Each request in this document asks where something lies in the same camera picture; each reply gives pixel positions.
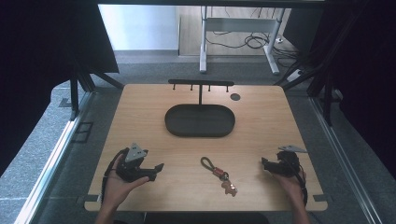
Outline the black key rack with tray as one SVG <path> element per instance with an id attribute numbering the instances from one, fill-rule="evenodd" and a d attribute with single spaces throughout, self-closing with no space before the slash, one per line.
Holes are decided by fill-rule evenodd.
<path id="1" fill-rule="evenodd" d="M 173 85 L 194 85 L 199 87 L 197 104 L 179 104 L 168 109 L 164 116 L 167 131 L 181 137 L 224 137 L 233 131 L 234 112 L 225 105 L 203 103 L 203 86 L 224 86 L 226 91 L 234 85 L 232 81 L 169 79 Z"/>

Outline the dark curtain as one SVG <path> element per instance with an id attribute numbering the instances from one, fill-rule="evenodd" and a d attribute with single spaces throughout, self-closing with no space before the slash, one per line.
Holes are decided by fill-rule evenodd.
<path id="1" fill-rule="evenodd" d="M 341 13 L 360 13 L 331 66 L 340 109 L 396 177 L 396 0 L 327 0 L 314 48 Z"/>
<path id="2" fill-rule="evenodd" d="M 119 71 L 96 0 L 0 0 L 0 175 L 79 71 Z"/>

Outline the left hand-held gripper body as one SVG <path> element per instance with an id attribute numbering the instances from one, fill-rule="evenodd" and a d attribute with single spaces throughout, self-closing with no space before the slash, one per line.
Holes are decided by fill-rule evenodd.
<path id="1" fill-rule="evenodd" d="M 126 182 L 134 182 L 137 179 L 148 176 L 144 169 L 140 168 L 141 163 L 147 156 L 148 152 L 142 149 L 137 143 L 132 143 L 120 151 L 122 155 L 116 168 L 117 175 Z"/>

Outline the aluminium rail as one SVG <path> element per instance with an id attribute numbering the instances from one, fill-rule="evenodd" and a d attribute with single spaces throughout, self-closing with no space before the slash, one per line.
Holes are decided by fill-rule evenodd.
<path id="1" fill-rule="evenodd" d="M 84 93 L 81 100 L 79 101 L 80 112 L 73 119 L 69 120 L 60 138 L 58 139 L 54 149 L 51 151 L 49 158 L 40 173 L 35 185 L 33 186 L 29 196 L 27 197 L 21 211 L 19 212 L 14 224 L 30 224 L 38 206 L 40 205 L 44 195 L 50 185 L 51 179 L 54 177 L 57 167 L 60 164 L 62 157 L 71 143 L 73 134 L 75 133 L 78 125 L 80 124 L 82 118 L 86 114 L 87 106 L 92 98 L 91 93 Z"/>
<path id="2" fill-rule="evenodd" d="M 351 187 L 351 190 L 361 207 L 361 211 L 365 215 L 369 224 L 383 224 L 380 215 L 377 213 L 375 205 L 371 200 L 366 188 L 361 183 L 355 169 L 353 168 L 344 148 L 337 137 L 333 127 L 323 117 L 323 110 L 320 103 L 315 98 L 309 98 L 309 102 L 312 105 L 315 114 L 318 118 L 320 126 L 322 127 L 325 135 L 331 145 L 332 151 L 338 160 L 341 169 L 346 177 L 346 180 Z"/>

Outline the person's left hand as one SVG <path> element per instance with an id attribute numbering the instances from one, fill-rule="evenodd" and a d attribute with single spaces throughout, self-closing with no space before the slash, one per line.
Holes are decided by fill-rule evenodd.
<path id="1" fill-rule="evenodd" d="M 125 182 L 121 179 L 114 169 L 111 169 L 106 182 L 105 196 L 102 201 L 102 210 L 116 211 L 117 208 L 124 202 L 129 193 L 149 181 L 149 178 L 144 176 L 134 182 Z"/>

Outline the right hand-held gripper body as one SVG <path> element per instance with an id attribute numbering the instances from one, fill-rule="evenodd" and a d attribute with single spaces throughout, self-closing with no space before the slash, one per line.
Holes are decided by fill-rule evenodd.
<path id="1" fill-rule="evenodd" d="M 275 174 L 285 177 L 297 175 L 302 170 L 298 153 L 306 153 L 305 149 L 293 145 L 279 147 L 280 151 L 276 154 L 277 162 L 270 162 L 267 165 L 274 167 Z"/>

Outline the keychain with cord loop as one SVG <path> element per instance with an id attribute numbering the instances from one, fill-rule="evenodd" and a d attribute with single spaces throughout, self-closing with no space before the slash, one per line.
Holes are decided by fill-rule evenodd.
<path id="1" fill-rule="evenodd" d="M 230 176 L 227 172 L 216 167 L 208 157 L 202 157 L 200 163 L 221 181 L 221 187 L 224 189 L 225 194 L 230 194 L 233 197 L 236 196 L 238 189 L 230 181 Z"/>

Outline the white power strip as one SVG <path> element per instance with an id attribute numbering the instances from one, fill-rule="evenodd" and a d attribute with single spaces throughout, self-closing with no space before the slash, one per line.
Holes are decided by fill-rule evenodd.
<path id="1" fill-rule="evenodd" d="M 302 75 L 304 72 L 300 69 L 295 70 L 291 75 L 287 77 L 288 82 L 292 82 L 296 78 L 298 78 L 300 75 Z"/>

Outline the white metal desk frame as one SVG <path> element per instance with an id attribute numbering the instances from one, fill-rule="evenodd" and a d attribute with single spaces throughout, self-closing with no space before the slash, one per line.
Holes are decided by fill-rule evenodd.
<path id="1" fill-rule="evenodd" d="M 274 44 L 280 29 L 285 8 L 278 10 L 274 19 L 238 19 L 238 18 L 209 18 L 207 7 L 201 9 L 202 37 L 199 58 L 199 71 L 206 72 L 206 33 L 207 32 L 237 32 L 237 33 L 267 33 L 269 43 L 262 47 L 267 62 L 274 75 L 279 74 L 276 60 L 272 55 Z"/>

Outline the person's right hand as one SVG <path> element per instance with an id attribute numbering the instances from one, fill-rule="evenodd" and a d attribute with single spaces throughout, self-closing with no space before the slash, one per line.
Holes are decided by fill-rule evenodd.
<path id="1" fill-rule="evenodd" d="M 304 204 L 304 193 L 297 177 L 285 177 L 277 174 L 273 174 L 273 177 L 286 192 L 291 203 Z"/>

